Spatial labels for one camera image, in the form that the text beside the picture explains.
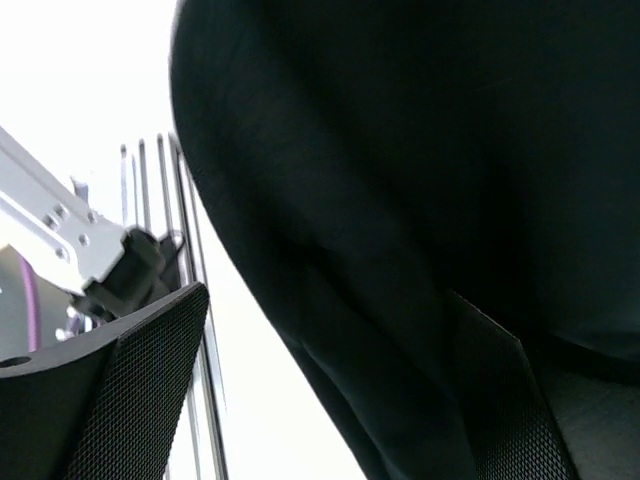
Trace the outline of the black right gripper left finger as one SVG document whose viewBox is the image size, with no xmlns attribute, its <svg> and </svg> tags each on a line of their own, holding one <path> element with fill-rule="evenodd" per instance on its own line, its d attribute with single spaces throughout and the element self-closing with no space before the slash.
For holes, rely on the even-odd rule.
<svg viewBox="0 0 640 480">
<path fill-rule="evenodd" d="M 201 341 L 171 296 L 1 363 L 4 480 L 160 479 Z"/>
</svg>

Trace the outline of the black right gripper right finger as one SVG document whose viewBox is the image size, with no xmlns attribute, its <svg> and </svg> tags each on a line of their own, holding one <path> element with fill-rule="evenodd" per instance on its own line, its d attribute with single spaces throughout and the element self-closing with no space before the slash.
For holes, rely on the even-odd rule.
<svg viewBox="0 0 640 480">
<path fill-rule="evenodd" d="M 454 292 L 454 378 L 481 479 L 636 479 L 639 365 L 512 334 Z"/>
</svg>

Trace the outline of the black t shirt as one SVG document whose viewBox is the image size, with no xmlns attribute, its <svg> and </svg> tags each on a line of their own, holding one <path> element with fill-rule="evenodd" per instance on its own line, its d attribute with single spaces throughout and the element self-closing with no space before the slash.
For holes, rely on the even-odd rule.
<svg viewBox="0 0 640 480">
<path fill-rule="evenodd" d="M 639 365 L 635 1 L 185 1 L 174 121 L 369 479 L 481 479 L 454 292 Z"/>
</svg>

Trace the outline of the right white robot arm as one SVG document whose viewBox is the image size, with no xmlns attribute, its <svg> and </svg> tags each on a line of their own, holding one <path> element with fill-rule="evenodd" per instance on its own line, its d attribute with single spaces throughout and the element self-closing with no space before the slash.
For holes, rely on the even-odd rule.
<svg viewBox="0 0 640 480">
<path fill-rule="evenodd" d="M 95 330 L 1 364 L 5 479 L 159 479 L 205 327 L 160 240 L 98 215 L 1 137 L 5 238 Z M 482 479 L 635 479 L 639 367 L 513 333 L 457 294 L 454 377 Z"/>
</svg>

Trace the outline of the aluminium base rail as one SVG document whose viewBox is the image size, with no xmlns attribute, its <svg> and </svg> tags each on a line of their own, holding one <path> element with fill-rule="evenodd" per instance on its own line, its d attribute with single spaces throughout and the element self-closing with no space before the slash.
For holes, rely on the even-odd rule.
<svg viewBox="0 0 640 480">
<path fill-rule="evenodd" d="M 226 405 L 193 180 L 170 133 L 124 144 L 120 155 L 123 223 L 176 243 L 171 267 L 180 290 L 171 296 L 172 326 L 201 334 L 165 477 L 227 479 Z"/>
</svg>

